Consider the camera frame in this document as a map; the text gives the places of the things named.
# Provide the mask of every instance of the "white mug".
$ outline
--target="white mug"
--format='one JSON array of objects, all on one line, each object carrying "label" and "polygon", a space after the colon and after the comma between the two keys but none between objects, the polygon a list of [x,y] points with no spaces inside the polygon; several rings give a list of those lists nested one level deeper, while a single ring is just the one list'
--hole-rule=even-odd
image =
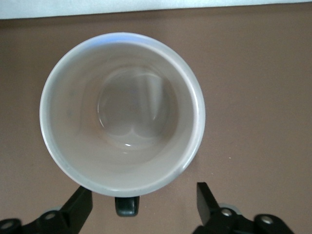
[{"label": "white mug", "polygon": [[147,36],[110,33],[70,50],[42,92],[40,126],[56,164],[99,194],[137,197],[194,158],[204,98],[187,63]]}]

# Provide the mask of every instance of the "black mug handle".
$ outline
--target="black mug handle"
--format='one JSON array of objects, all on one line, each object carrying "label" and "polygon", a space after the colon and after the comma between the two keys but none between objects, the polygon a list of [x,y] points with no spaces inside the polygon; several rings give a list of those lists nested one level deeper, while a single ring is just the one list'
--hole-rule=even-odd
[{"label": "black mug handle", "polygon": [[133,217],[138,213],[140,197],[115,197],[116,213],[120,217]]}]

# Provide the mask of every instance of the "brown tabletop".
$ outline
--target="brown tabletop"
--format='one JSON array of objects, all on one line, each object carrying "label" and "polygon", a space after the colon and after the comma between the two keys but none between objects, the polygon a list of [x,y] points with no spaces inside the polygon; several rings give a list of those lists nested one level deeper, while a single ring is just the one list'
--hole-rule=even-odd
[{"label": "brown tabletop", "polygon": [[0,220],[26,224],[78,188],[45,147],[40,95],[68,50],[109,32],[178,52],[201,85],[206,129],[191,165],[142,196],[137,217],[93,194],[82,234],[190,234],[200,181],[247,218],[269,213],[312,233],[312,3],[0,20]]}]

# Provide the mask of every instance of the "clamp jaw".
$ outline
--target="clamp jaw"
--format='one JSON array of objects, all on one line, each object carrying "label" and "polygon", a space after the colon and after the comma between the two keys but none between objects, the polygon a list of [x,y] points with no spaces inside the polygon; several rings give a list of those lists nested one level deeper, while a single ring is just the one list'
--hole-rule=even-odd
[{"label": "clamp jaw", "polygon": [[78,234],[91,210],[92,193],[80,186],[59,211],[48,211],[24,226],[16,218],[0,221],[0,234]]},{"label": "clamp jaw", "polygon": [[294,234],[278,217],[258,214],[253,221],[225,207],[219,207],[205,182],[197,183],[197,209],[203,226],[193,234]]}]

